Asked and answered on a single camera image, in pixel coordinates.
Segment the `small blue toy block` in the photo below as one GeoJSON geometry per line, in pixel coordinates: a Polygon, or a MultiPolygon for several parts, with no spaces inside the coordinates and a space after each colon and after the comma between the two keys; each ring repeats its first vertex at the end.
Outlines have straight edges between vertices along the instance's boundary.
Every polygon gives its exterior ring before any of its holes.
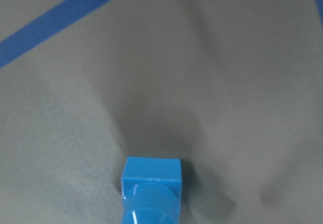
{"type": "Polygon", "coordinates": [[[127,157],[121,223],[179,223],[182,183],[180,159],[127,157]]]}

